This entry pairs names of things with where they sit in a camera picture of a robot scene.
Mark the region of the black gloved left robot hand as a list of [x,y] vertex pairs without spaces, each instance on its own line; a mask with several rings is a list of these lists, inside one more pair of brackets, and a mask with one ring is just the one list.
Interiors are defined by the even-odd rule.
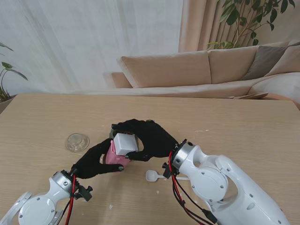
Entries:
[[102,164],[100,158],[105,155],[111,146],[111,139],[105,139],[101,143],[90,148],[72,167],[71,173],[80,179],[90,179],[99,174],[122,172],[121,164]]

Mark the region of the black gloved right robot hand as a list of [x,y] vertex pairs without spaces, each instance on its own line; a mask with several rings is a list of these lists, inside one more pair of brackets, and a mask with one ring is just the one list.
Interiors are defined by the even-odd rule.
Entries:
[[152,120],[131,119],[113,124],[112,129],[132,133],[141,140],[143,150],[126,155],[131,160],[147,162],[152,157],[168,157],[178,144],[166,130]]

